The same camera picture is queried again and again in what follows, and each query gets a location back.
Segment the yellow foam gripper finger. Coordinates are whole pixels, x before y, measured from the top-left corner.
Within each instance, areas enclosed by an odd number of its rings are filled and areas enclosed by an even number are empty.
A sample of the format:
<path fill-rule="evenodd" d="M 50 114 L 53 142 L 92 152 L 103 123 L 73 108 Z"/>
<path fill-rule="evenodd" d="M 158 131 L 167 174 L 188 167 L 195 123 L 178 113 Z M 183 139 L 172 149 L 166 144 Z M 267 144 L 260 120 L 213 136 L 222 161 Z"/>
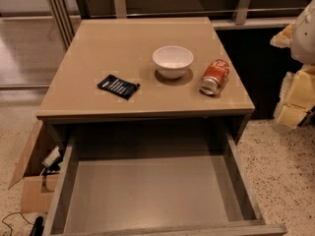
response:
<path fill-rule="evenodd" d="M 315 66 L 303 65 L 296 73 L 287 72 L 283 78 L 280 101 L 276 106 L 276 122 L 296 128 L 306 120 L 315 107 Z"/>
<path fill-rule="evenodd" d="M 272 37 L 270 44 L 278 48 L 290 48 L 293 27 L 294 23 L 286 26 L 283 30 Z"/>

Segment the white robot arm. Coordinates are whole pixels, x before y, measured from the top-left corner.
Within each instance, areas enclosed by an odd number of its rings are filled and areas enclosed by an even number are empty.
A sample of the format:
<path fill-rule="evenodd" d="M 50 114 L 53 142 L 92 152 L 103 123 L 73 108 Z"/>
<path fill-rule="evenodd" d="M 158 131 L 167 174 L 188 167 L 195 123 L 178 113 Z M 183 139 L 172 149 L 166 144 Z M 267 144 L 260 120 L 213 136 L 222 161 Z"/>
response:
<path fill-rule="evenodd" d="M 302 64 L 296 73 L 285 74 L 274 112 L 279 125 L 296 128 L 315 107 L 315 0 L 293 23 L 274 35 L 270 44 L 289 48 L 291 57 Z"/>

